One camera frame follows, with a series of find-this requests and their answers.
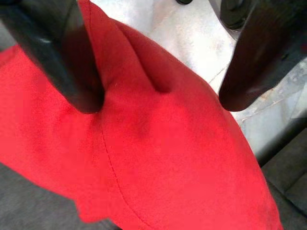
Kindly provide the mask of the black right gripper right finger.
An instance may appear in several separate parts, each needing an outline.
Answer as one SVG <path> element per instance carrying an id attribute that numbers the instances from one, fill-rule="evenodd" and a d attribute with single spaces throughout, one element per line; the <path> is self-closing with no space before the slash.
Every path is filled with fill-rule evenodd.
<path id="1" fill-rule="evenodd" d="M 245 110 L 307 57 L 307 2 L 259 0 L 240 33 L 219 90 L 231 112 Z"/>

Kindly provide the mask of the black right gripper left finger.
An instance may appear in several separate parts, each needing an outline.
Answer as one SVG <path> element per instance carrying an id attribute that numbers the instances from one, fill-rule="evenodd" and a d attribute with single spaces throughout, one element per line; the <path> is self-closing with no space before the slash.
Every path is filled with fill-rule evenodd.
<path id="1" fill-rule="evenodd" d="M 77 110 L 101 110 L 104 89 L 78 0 L 2 0 L 0 21 Z"/>

